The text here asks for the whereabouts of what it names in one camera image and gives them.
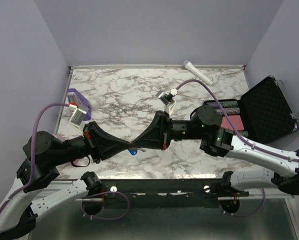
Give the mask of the blue key tag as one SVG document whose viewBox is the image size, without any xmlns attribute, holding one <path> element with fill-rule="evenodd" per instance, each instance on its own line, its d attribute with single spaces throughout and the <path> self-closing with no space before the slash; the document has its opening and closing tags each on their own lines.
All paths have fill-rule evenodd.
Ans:
<svg viewBox="0 0 299 240">
<path fill-rule="evenodd" d="M 136 148 L 129 148 L 128 151 L 132 156 L 135 156 L 138 153 Z"/>
</svg>

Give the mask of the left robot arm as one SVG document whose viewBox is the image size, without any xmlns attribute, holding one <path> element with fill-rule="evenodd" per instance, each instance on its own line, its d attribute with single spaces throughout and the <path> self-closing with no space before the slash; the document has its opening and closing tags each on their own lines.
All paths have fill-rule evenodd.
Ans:
<svg viewBox="0 0 299 240">
<path fill-rule="evenodd" d="M 46 131 L 33 132 L 23 146 L 26 159 L 0 204 L 0 240 L 25 236 L 35 228 L 39 218 L 61 204 L 84 197 L 94 198 L 102 193 L 102 182 L 93 171 L 87 171 L 55 195 L 33 201 L 59 176 L 57 166 L 85 157 L 99 163 L 131 147 L 130 142 L 104 132 L 95 122 L 86 124 L 83 130 L 82 136 L 65 141 Z"/>
</svg>

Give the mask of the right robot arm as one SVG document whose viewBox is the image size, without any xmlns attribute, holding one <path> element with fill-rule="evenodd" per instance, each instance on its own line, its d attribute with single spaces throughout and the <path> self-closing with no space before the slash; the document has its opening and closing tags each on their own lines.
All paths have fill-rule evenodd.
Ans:
<svg viewBox="0 0 299 240">
<path fill-rule="evenodd" d="M 205 154 L 244 160 L 262 167 L 231 173 L 219 184 L 223 195 L 231 196 L 236 191 L 252 188 L 277 188 L 299 196 L 299 149 L 286 151 L 247 139 L 221 127 L 222 119 L 210 106 L 200 106 L 189 120 L 175 120 L 167 112 L 157 111 L 149 127 L 131 146 L 164 151 L 171 141 L 200 140 L 199 148 Z"/>
</svg>

